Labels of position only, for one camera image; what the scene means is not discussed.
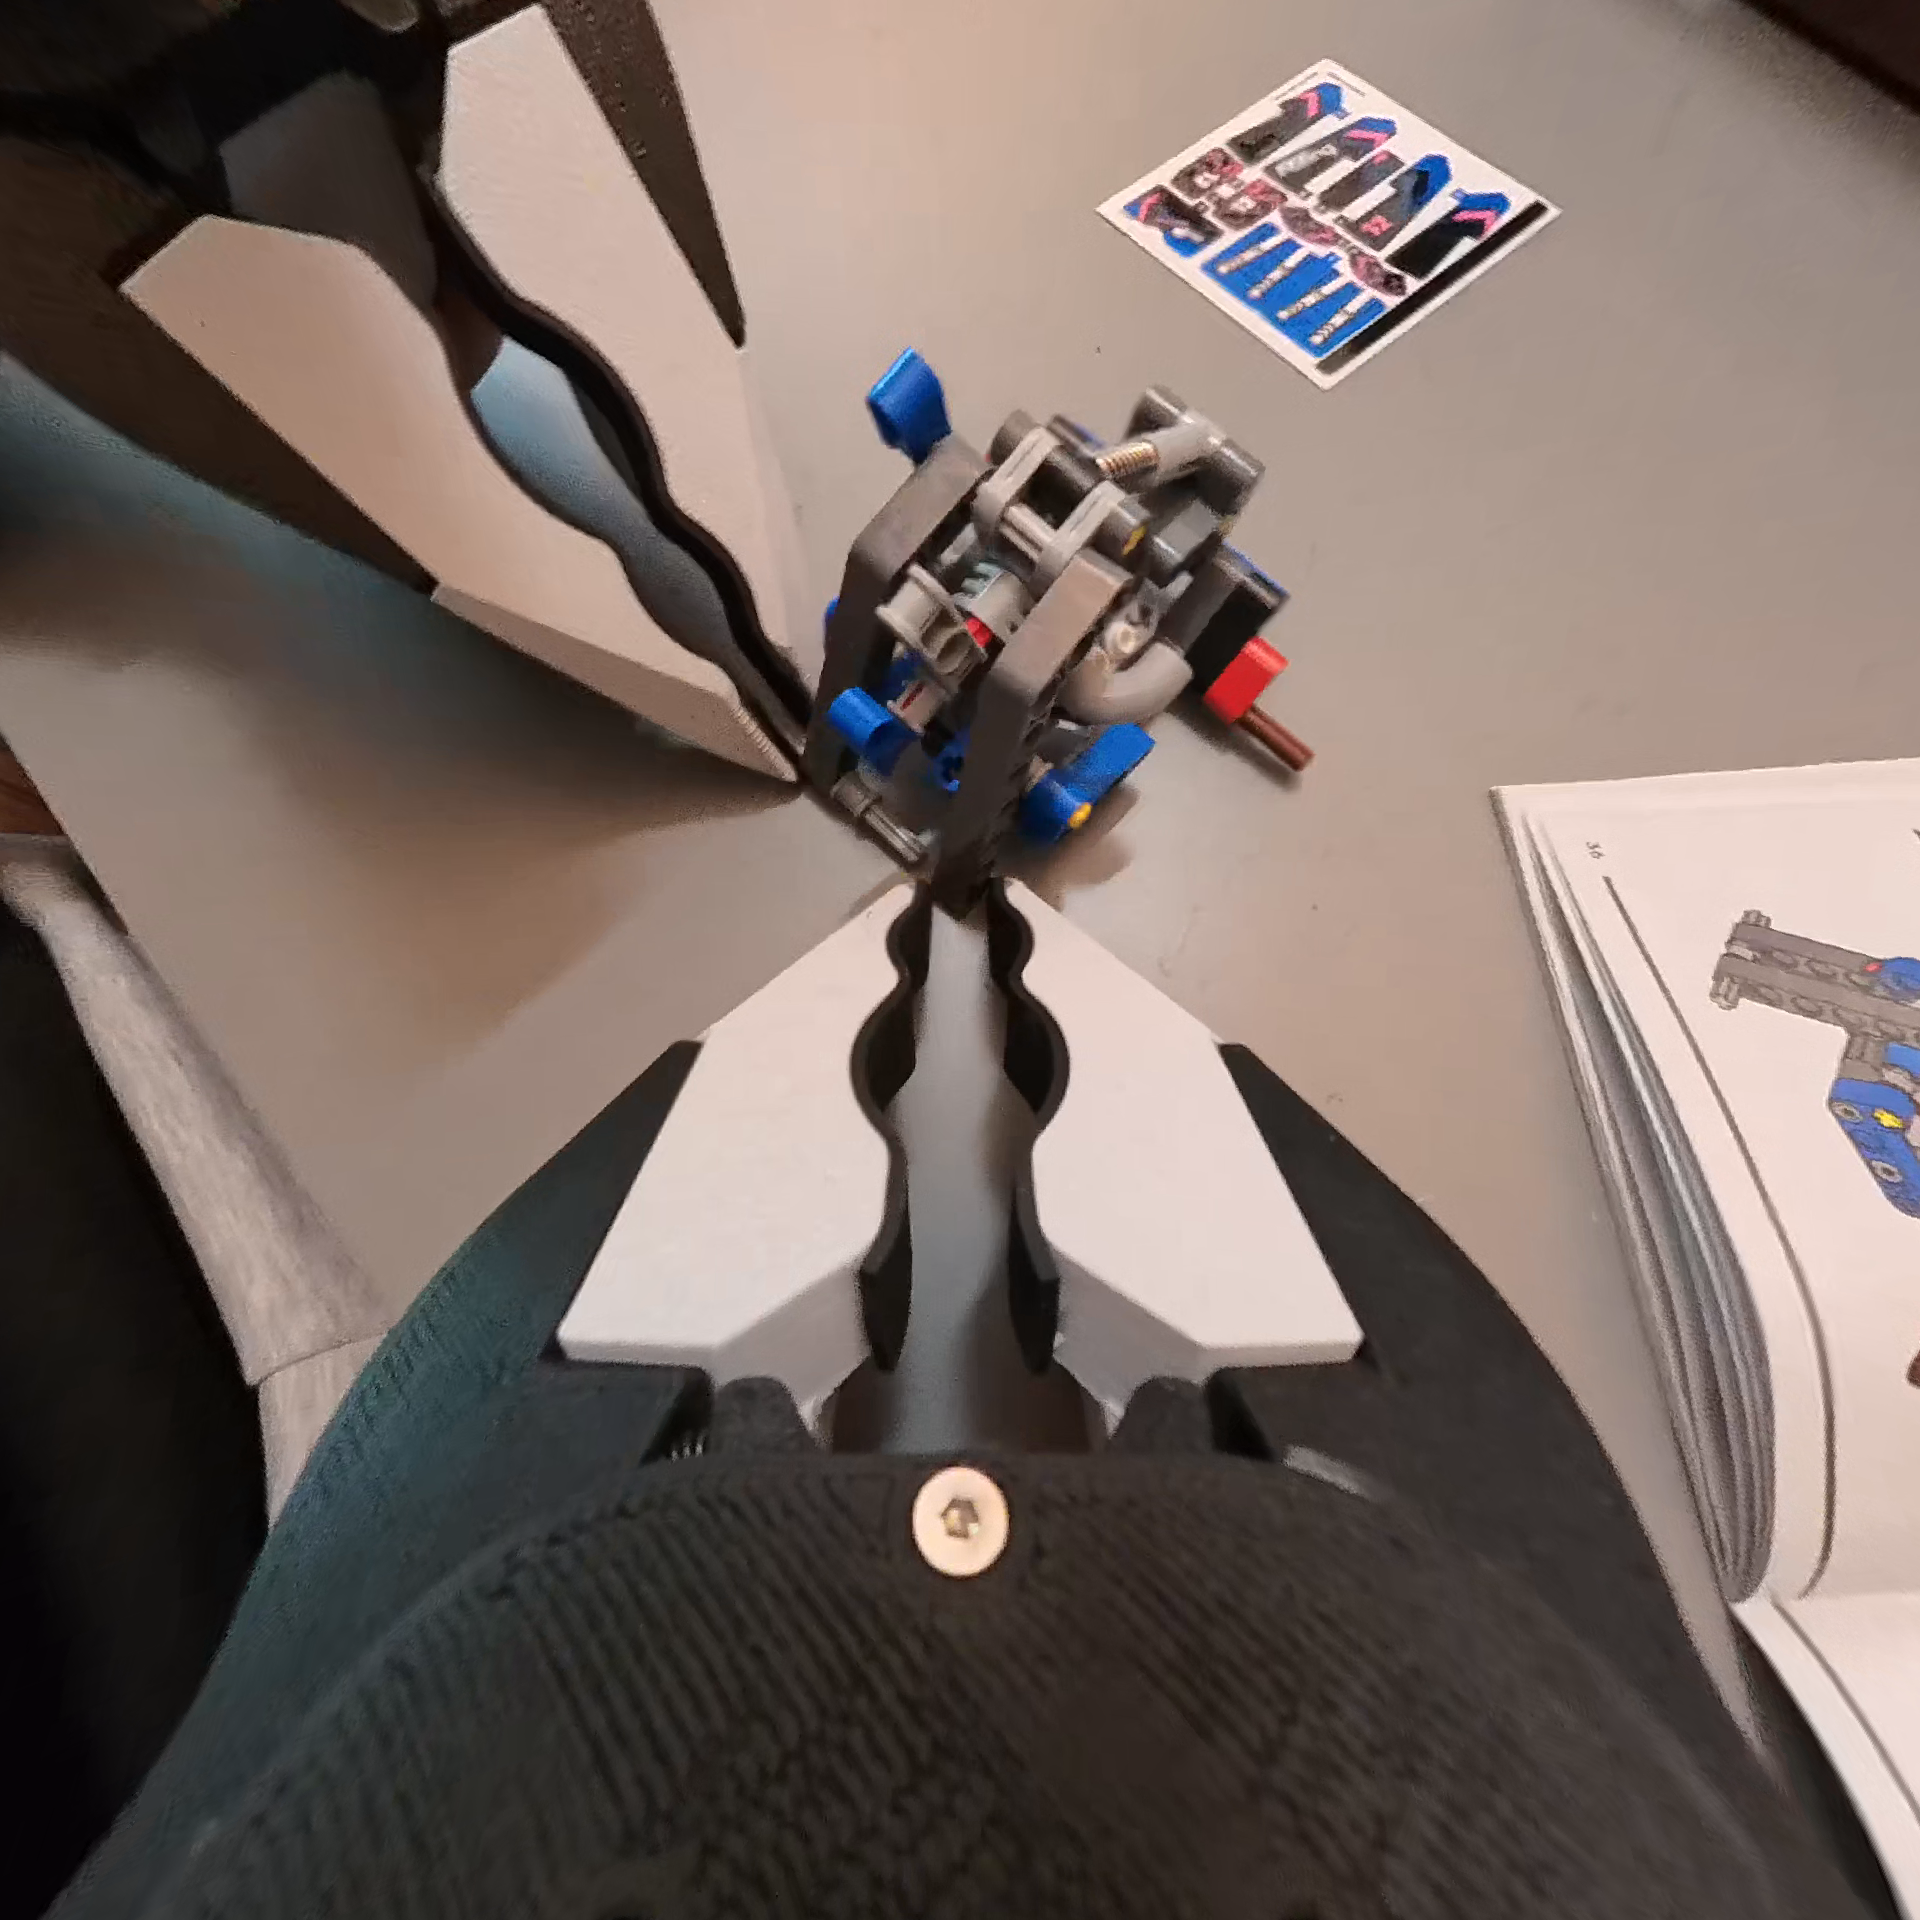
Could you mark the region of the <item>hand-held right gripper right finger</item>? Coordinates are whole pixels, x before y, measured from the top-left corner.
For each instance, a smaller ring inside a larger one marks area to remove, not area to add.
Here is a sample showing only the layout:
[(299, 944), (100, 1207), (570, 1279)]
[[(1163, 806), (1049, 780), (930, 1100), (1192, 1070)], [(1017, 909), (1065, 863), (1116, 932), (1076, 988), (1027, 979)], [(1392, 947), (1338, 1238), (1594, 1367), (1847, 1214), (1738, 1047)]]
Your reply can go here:
[(1221, 1039), (1020, 880), (987, 894), (1002, 1070), (1033, 1119), (1007, 1253), (1024, 1361), (1344, 1361), (1360, 1320)]

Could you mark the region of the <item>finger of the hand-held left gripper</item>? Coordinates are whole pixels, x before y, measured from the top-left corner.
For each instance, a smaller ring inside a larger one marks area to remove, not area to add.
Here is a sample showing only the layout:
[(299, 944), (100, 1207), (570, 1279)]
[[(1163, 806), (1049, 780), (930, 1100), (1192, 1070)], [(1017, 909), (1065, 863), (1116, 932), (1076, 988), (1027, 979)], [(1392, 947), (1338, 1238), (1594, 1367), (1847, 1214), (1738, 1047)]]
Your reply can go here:
[(450, 44), (429, 177), (505, 318), (585, 389), (711, 582), (738, 683), (809, 709), (819, 608), (752, 360), (546, 6)]
[(642, 608), (613, 545), (497, 459), (434, 324), (370, 254), (203, 215), (122, 291), (418, 561), (448, 612), (692, 750), (797, 780), (732, 677)]

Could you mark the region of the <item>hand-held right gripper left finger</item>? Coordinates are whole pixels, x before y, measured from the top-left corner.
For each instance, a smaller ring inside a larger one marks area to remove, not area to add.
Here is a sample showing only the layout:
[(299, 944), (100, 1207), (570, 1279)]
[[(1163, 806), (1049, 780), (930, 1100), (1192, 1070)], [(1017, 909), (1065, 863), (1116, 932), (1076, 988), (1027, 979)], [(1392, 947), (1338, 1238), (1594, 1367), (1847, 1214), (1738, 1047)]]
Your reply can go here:
[(570, 1360), (896, 1369), (915, 1245), (893, 1107), (930, 908), (925, 885), (889, 886), (707, 1029), (561, 1318)]

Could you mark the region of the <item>blue plastic connector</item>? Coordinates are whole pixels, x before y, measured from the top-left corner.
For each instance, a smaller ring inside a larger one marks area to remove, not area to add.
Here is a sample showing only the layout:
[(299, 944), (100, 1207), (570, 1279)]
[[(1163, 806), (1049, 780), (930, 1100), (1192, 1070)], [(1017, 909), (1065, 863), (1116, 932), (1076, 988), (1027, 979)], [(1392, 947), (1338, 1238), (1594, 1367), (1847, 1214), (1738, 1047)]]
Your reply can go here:
[(900, 350), (868, 385), (865, 403), (881, 444), (913, 467), (924, 467), (954, 433), (944, 384), (915, 347)]

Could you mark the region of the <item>light grey plastic axle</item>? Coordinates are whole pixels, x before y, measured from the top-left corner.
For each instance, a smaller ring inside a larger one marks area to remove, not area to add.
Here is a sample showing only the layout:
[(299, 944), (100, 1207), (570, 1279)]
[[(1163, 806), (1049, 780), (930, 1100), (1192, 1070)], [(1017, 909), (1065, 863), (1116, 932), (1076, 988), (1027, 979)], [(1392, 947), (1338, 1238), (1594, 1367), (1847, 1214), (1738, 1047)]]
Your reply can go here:
[(851, 773), (836, 777), (829, 785), (829, 800), (851, 817), (851, 822), (876, 838), (903, 870), (915, 870), (928, 851), (924, 832), (913, 832), (889, 808), (883, 785), (872, 777), (872, 771), (855, 766)]

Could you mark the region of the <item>toy buggy chassis assembly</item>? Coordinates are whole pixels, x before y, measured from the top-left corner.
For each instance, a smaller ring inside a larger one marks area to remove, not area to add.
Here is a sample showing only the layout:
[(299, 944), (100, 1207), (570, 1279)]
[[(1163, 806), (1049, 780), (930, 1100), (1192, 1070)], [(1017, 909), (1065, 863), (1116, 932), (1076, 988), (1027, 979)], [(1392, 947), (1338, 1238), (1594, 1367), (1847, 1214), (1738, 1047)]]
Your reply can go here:
[(866, 404), (909, 472), (824, 617), (803, 773), (941, 909), (1081, 832), (1178, 703), (1313, 766), (1261, 709), (1287, 595), (1233, 544), (1265, 467), (1215, 419), (1148, 389), (1114, 441), (1016, 412), (975, 448), (919, 352)]

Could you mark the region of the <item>instruction manual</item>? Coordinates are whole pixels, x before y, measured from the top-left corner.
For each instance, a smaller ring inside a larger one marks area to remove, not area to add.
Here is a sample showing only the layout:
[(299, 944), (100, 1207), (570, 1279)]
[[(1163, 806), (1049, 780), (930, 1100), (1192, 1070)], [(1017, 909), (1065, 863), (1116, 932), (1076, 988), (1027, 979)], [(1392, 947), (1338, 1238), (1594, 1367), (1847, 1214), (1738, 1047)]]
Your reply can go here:
[(1919, 1907), (1919, 761), (1493, 796), (1719, 1595)]

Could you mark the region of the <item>blue and pink sticker sheet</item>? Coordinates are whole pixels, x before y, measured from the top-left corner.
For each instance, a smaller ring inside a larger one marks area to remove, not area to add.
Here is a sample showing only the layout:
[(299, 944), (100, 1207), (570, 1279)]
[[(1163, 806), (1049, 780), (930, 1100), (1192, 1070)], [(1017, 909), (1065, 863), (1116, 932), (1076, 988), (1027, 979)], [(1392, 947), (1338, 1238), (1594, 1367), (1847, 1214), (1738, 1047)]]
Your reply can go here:
[(1106, 225), (1322, 392), (1560, 212), (1333, 59), (1097, 206)]

